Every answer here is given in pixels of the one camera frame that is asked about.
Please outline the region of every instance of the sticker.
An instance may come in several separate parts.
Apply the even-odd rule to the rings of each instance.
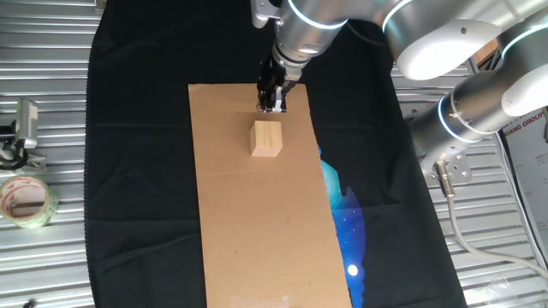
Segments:
[[[38,120],[38,106],[31,105],[31,118],[33,120]]]

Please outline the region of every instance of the wooden block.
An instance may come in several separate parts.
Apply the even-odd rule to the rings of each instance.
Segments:
[[[282,123],[279,121],[255,121],[250,136],[252,157],[276,157],[282,150]]]

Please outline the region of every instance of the roll of tape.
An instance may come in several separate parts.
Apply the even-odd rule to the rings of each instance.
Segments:
[[[17,210],[14,204],[38,206]],[[0,215],[21,228],[44,226],[57,213],[58,207],[57,195],[35,176],[17,175],[0,187]]]

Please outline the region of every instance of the black cloth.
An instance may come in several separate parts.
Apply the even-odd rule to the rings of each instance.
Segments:
[[[252,26],[249,1],[108,2],[87,89],[86,248],[97,307],[206,307],[188,84],[256,82],[273,39],[271,23]],[[392,61],[345,27],[301,80],[322,158],[362,206],[364,307],[465,307]]]

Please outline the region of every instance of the cable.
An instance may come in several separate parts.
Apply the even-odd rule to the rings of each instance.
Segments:
[[[527,266],[529,269],[538,272],[544,278],[548,279],[548,272],[545,271],[544,269],[542,269],[537,264],[533,264],[533,263],[528,262],[527,260],[524,260],[522,258],[518,258],[518,257],[515,257],[515,256],[510,256],[510,255],[507,255],[507,254],[495,253],[495,252],[484,252],[484,251],[481,251],[480,249],[477,249],[477,248],[471,246],[470,244],[468,244],[468,242],[462,236],[461,230],[459,230],[459,227],[456,224],[455,201],[454,201],[453,197],[448,196],[446,198],[447,198],[447,205],[449,207],[449,217],[450,217],[450,220],[451,220],[451,227],[453,228],[453,231],[455,232],[456,240],[462,245],[462,247],[464,247],[466,250],[468,250],[469,252],[471,252],[471,253],[473,253],[477,256],[486,257],[486,258],[494,258],[494,259],[501,260],[501,261],[508,261],[508,262],[513,262],[513,263],[517,263],[517,264]]]
[[[376,46],[383,46],[383,47],[386,46],[386,44],[379,43],[379,42],[375,42],[374,40],[372,40],[372,39],[370,39],[370,38],[364,36],[364,35],[361,34],[361,33],[359,33],[354,27],[352,27],[352,26],[350,25],[349,22],[347,22],[346,25],[347,25],[348,28],[355,34],[355,36],[357,36],[358,38],[360,38],[360,39],[366,41],[367,43],[369,43],[369,44],[374,44],[374,45],[376,45]]]

